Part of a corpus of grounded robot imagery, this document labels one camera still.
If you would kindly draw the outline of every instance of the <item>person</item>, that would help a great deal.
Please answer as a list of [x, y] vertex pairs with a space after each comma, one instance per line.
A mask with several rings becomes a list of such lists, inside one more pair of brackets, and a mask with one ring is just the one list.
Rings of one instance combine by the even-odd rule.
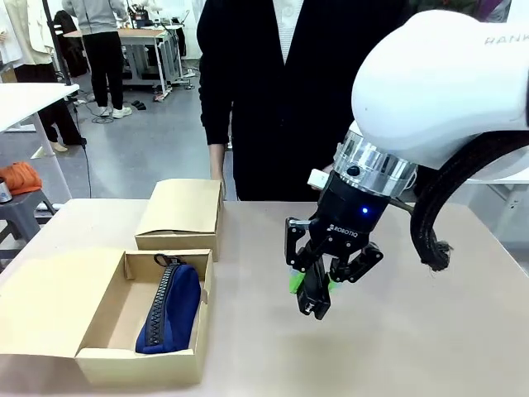
[[207, 0], [197, 38], [212, 177], [223, 179], [231, 122], [239, 199], [316, 201], [307, 180], [354, 121], [356, 73], [407, 13], [407, 0]]
[[[57, 83], [51, 57], [54, 52], [53, 40], [46, 25], [42, 2], [4, 0], [1, 3], [0, 30], [4, 33], [0, 48], [2, 62], [13, 67], [18, 83]], [[63, 145], [86, 145], [63, 99], [42, 108], [38, 113], [54, 151], [67, 151]]]
[[114, 12], [126, 18], [122, 0], [63, 0], [63, 9], [79, 20], [84, 49], [92, 69], [93, 95], [99, 106], [98, 115], [108, 117], [108, 87], [112, 97], [112, 116], [123, 118], [132, 114], [123, 106], [123, 54], [122, 42], [117, 34]]

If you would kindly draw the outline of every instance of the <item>beige tabletop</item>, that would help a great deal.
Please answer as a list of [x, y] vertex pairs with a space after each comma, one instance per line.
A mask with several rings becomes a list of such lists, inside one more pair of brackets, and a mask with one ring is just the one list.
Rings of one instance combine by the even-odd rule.
[[[70, 201], [0, 282], [30, 258], [91, 246], [134, 249], [145, 204]], [[432, 274], [412, 249], [407, 213], [388, 209], [373, 234], [384, 261], [333, 291], [318, 322], [298, 312], [283, 258], [284, 219], [306, 218], [314, 208], [226, 204], [203, 382], [153, 395], [529, 395], [529, 280], [472, 212], [456, 205], [441, 212], [437, 235], [455, 250], [449, 270]], [[92, 394], [72, 361], [0, 359], [0, 395], [43, 393]]]
[[[129, 37], [139, 37], [139, 38], [155, 38], [157, 36], [160, 36], [164, 34], [164, 30], [158, 29], [118, 29], [117, 33], [121, 38], [129, 38]], [[64, 34], [64, 37], [81, 37], [82, 34], [80, 31], [71, 31], [70, 33]]]

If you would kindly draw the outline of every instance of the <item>blue pouch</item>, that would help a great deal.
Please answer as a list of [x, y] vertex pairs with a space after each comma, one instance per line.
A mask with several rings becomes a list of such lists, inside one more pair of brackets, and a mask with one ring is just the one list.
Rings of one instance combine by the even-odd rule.
[[202, 291], [197, 271], [176, 256], [156, 254], [155, 261], [165, 267], [165, 272], [136, 340], [136, 352], [160, 354], [185, 350]]

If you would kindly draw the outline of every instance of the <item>zipper pull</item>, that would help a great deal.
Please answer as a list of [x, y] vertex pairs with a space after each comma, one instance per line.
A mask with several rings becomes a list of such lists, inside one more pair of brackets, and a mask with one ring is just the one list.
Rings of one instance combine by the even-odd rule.
[[182, 264], [182, 261], [177, 256], [168, 256], [165, 254], [156, 254], [155, 262], [162, 267]]

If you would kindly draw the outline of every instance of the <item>closed cardboard box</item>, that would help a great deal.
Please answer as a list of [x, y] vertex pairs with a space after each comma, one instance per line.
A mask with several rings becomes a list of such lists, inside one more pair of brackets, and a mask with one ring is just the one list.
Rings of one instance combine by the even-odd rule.
[[158, 251], [91, 250], [24, 264], [0, 289], [0, 354], [74, 359], [96, 387], [198, 383], [213, 285], [210, 250], [164, 251], [192, 265], [203, 298], [187, 350], [143, 355], [136, 339], [164, 267]]
[[219, 258], [222, 188], [218, 180], [158, 182], [136, 229], [140, 250], [208, 248]]

